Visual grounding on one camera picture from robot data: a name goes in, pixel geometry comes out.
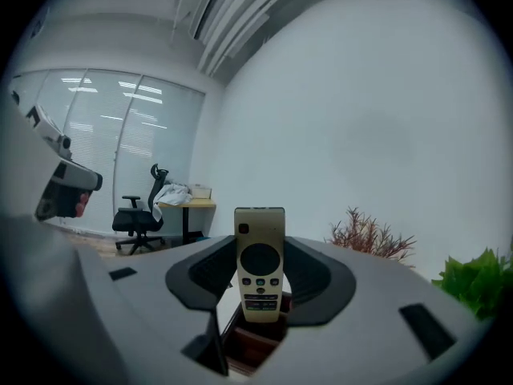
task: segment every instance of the remote control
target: remote control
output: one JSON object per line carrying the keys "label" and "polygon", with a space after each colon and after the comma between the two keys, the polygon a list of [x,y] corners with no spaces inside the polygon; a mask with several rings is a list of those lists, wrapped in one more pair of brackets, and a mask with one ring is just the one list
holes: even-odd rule
{"label": "remote control", "polygon": [[235,210],[240,301],[248,322],[276,322],[283,285],[283,208]]}

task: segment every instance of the white wall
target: white wall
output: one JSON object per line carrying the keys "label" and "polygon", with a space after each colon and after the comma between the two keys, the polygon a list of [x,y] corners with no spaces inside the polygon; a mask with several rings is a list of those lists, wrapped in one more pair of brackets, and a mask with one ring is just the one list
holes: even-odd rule
{"label": "white wall", "polygon": [[[22,49],[15,72],[89,67],[145,74],[202,91],[205,99],[189,180],[204,183],[211,162],[210,139],[224,87],[196,70],[201,47],[180,32],[170,47],[170,36],[168,22],[133,14],[98,14],[49,22]],[[202,229],[203,218],[199,211],[191,213],[191,230]],[[166,210],[160,234],[180,233],[180,210]]]}
{"label": "white wall", "polygon": [[511,70],[482,23],[442,0],[326,0],[227,88],[210,235],[237,206],[283,206],[322,240],[358,206],[418,240],[435,278],[513,232]]}

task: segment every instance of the wooden desk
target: wooden desk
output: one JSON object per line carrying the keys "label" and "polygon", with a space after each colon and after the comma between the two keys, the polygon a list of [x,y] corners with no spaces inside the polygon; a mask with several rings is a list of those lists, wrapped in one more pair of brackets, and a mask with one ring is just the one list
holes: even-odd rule
{"label": "wooden desk", "polygon": [[216,203],[207,198],[193,198],[187,204],[170,205],[159,203],[159,207],[162,209],[182,209],[182,238],[184,245],[189,243],[189,209],[214,209]]}

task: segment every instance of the white box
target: white box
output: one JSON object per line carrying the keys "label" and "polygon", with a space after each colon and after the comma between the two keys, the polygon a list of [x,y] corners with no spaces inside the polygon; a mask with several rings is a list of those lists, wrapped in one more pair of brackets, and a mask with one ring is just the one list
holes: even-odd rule
{"label": "white box", "polygon": [[190,184],[192,198],[210,198],[212,189],[201,184]]}

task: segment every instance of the round directional pad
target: round directional pad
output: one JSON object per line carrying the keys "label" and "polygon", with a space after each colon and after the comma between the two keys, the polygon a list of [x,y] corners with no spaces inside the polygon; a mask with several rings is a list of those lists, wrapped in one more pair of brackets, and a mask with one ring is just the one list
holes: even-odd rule
{"label": "round directional pad", "polygon": [[253,275],[269,275],[280,266],[280,254],[267,244],[251,244],[240,255],[240,263]]}

